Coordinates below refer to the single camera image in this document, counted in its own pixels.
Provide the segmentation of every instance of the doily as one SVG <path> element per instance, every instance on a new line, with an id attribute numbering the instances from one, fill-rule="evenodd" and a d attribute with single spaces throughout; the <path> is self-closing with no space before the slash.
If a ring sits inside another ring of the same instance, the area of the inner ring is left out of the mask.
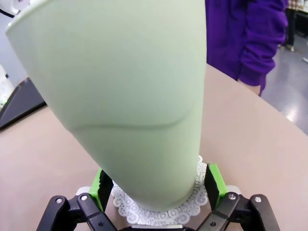
<path id="1" fill-rule="evenodd" d="M 190 216 L 200 213 L 200 206 L 207 203 L 207 193 L 204 187 L 206 164 L 198 157 L 197 177 L 192 195 L 180 207 L 166 212 L 153 212 L 138 206 L 115 182 L 111 190 L 114 205 L 119 208 L 119 214 L 127 218 L 130 224 L 139 225 L 169 225 L 186 224 Z"/>

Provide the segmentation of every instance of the sleeve cuff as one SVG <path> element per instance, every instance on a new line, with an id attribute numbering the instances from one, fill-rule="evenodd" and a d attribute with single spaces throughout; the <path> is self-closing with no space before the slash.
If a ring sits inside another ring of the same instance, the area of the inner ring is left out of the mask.
<path id="1" fill-rule="evenodd" d="M 249 86 L 259 86 L 262 74 L 242 65 L 239 80 Z"/>

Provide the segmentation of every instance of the person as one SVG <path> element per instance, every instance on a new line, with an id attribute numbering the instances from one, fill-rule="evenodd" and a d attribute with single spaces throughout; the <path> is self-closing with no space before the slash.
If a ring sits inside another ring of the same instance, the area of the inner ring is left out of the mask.
<path id="1" fill-rule="evenodd" d="M 299 0 L 289 0 L 288 7 L 285 10 L 285 14 L 288 19 L 288 27 L 286 29 L 286 36 L 283 46 L 292 52 L 294 52 L 295 20 L 296 11 L 299 9 L 299 3 Z"/>
<path id="2" fill-rule="evenodd" d="M 205 0 L 207 63 L 260 95 L 283 43 L 287 0 Z"/>

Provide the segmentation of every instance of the plaid shirt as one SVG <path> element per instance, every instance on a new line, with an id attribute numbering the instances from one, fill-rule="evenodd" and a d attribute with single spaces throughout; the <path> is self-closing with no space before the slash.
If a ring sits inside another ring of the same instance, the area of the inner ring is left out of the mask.
<path id="1" fill-rule="evenodd" d="M 288 8 L 292 10 L 298 10 L 299 0 L 289 0 Z"/>

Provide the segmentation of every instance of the light green vase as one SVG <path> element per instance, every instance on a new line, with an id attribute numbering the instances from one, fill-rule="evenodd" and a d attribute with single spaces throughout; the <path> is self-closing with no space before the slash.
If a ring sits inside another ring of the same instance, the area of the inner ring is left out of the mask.
<path id="1" fill-rule="evenodd" d="M 133 200 L 162 211 L 189 197 L 204 0 L 38 0 L 7 36 L 63 126 Z"/>

